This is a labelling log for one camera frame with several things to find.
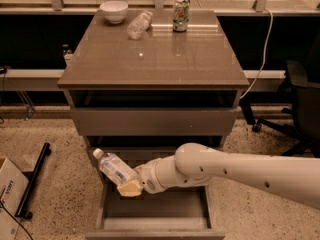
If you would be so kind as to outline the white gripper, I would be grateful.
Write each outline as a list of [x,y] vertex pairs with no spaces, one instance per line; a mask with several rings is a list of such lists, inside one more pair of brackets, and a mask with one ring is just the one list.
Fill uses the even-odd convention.
[[123,197],[139,196],[143,189],[149,194],[157,194],[165,191],[165,188],[160,184],[156,175],[156,165],[159,159],[151,160],[145,164],[134,168],[138,173],[138,179],[123,183],[117,187],[120,195]]

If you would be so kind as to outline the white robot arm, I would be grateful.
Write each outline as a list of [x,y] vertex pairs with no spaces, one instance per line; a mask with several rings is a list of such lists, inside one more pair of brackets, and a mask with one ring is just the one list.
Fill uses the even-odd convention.
[[205,186],[212,178],[221,177],[320,208],[319,158],[225,153],[186,143],[171,156],[138,166],[135,173],[133,179],[118,187],[122,196]]

